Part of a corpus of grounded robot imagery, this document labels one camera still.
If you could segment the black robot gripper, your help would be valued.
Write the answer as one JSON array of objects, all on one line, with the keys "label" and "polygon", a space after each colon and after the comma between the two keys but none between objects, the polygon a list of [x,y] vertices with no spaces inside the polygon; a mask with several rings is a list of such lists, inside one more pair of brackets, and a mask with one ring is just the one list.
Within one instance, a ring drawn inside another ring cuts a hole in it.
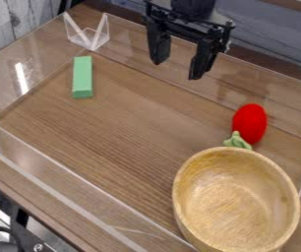
[{"label": "black robot gripper", "polygon": [[146,1],[147,40],[150,58],[155,65],[162,64],[171,55],[171,33],[183,39],[197,41],[197,52],[190,61],[189,78],[198,80],[210,71],[218,51],[229,49],[234,21],[215,10],[217,0],[159,0]]}]

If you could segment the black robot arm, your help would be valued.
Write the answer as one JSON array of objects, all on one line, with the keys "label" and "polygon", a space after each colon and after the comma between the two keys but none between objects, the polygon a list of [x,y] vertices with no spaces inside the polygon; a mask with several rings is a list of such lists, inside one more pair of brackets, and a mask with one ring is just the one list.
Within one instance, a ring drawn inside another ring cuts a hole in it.
[{"label": "black robot arm", "polygon": [[150,58],[161,65],[171,56],[173,37],[197,45],[189,78],[198,80],[211,70],[219,53],[230,47],[234,21],[215,10],[217,0],[144,0]]}]

